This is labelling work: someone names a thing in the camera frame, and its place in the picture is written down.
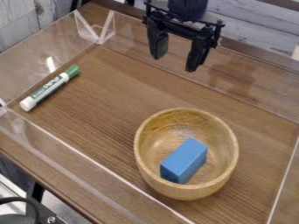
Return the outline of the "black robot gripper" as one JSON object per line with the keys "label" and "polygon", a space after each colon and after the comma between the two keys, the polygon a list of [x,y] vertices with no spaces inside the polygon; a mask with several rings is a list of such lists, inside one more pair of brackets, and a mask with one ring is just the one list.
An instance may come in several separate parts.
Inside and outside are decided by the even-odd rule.
{"label": "black robot gripper", "polygon": [[161,21],[169,32],[187,39],[194,34],[207,36],[198,35],[191,42],[186,71],[195,72],[205,63],[210,47],[218,47],[221,30],[226,26],[223,20],[206,11],[209,0],[145,0],[145,5],[150,52],[157,60],[167,54],[170,36],[150,18]]}

